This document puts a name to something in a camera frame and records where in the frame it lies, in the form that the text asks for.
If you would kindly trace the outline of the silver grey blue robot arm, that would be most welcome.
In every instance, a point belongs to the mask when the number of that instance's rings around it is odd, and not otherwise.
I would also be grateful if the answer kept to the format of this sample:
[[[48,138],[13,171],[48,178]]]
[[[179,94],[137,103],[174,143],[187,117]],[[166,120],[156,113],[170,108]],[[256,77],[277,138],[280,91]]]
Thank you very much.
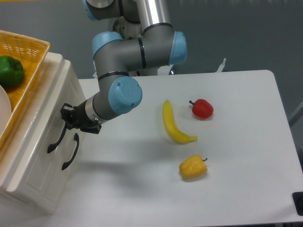
[[[99,133],[102,124],[139,105],[143,93],[130,72],[182,63],[187,42],[171,25],[164,0],[86,0],[93,20],[124,17],[140,26],[140,34],[125,40],[118,32],[103,32],[92,40],[92,53],[99,91],[78,106],[64,104],[64,129]]]

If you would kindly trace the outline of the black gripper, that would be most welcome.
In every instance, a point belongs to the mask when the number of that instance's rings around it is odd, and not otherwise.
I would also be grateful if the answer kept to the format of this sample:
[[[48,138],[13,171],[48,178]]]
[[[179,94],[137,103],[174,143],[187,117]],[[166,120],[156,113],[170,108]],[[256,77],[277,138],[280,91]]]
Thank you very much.
[[[66,130],[80,129],[82,132],[99,134],[101,130],[101,123],[99,117],[95,114],[93,108],[88,106],[88,100],[78,106],[72,107],[68,103],[64,103],[60,109],[61,117],[65,121],[64,128]]]

